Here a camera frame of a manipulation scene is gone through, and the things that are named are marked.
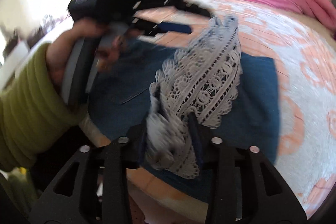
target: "person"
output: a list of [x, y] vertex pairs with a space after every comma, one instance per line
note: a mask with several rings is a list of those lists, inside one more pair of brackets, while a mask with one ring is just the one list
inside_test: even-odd
[[[70, 110], [59, 96], [64, 71], [75, 42], [81, 37], [100, 37], [108, 27], [84, 18], [62, 33], [54, 43], [39, 47], [14, 83], [0, 95], [0, 184], [22, 212], [28, 216], [38, 199], [32, 180], [17, 169], [31, 168], [38, 154], [48, 150], [70, 127], [85, 116], [85, 105]], [[130, 36], [140, 34], [131, 30]], [[119, 58], [123, 39], [116, 37], [110, 48], [97, 51], [100, 70]]]

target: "green cloth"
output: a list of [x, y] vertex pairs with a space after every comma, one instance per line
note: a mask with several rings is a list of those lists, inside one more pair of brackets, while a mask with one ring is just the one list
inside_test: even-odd
[[[43, 44], [18, 79], [0, 95], [0, 169], [29, 169], [36, 155], [48, 150], [70, 127], [85, 116], [83, 107], [73, 113], [64, 104], [49, 78]], [[31, 179], [14, 170], [0, 183], [14, 204], [27, 215], [38, 195]]]

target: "silver screw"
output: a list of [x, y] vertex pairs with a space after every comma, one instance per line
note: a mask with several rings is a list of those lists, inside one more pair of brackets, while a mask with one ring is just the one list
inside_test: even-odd
[[90, 151], [90, 147], [88, 145], [83, 145], [79, 148], [79, 151], [81, 151], [82, 153], [86, 153]]
[[223, 140], [221, 138], [218, 138], [218, 137], [214, 137], [211, 139], [211, 142], [214, 143], [214, 144], [220, 144], [223, 142]]
[[250, 151], [251, 151], [252, 153], [259, 153], [259, 152], [260, 152], [260, 149], [259, 149], [258, 146], [251, 146], [251, 147], [250, 147]]
[[118, 143], [128, 143], [129, 138], [127, 137], [120, 137], [118, 140]]

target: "blue denim fabric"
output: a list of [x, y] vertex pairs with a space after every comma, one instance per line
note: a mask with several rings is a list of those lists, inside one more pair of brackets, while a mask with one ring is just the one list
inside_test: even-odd
[[[149, 85], [165, 59], [175, 48], [134, 40], [109, 74], [100, 74], [89, 98], [89, 114], [95, 125], [111, 140], [124, 136], [129, 127], [141, 123], [150, 107]], [[271, 162], [276, 159], [280, 114], [278, 79], [274, 61], [242, 53], [243, 74], [238, 98], [232, 110], [222, 117], [214, 135], [228, 145], [247, 149], [258, 146]], [[202, 171], [194, 180], [186, 180], [168, 171], [145, 168], [176, 189], [207, 202], [212, 172]]]

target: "orange and white bedspread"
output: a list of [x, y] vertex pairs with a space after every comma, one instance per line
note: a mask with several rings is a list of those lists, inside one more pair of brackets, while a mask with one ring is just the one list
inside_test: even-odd
[[[281, 107], [281, 136], [276, 168], [291, 187], [307, 216], [322, 204], [336, 182], [336, 53], [330, 35], [313, 19], [242, 0], [189, 0], [217, 15], [239, 18], [242, 50], [275, 59]], [[141, 12], [153, 21], [191, 24], [191, 35], [167, 33], [152, 42], [183, 47], [207, 26], [204, 18], [160, 8]], [[316, 32], [304, 25], [316, 25]], [[180, 193], [147, 171], [130, 170], [128, 178], [165, 206], [204, 221], [206, 204]]]

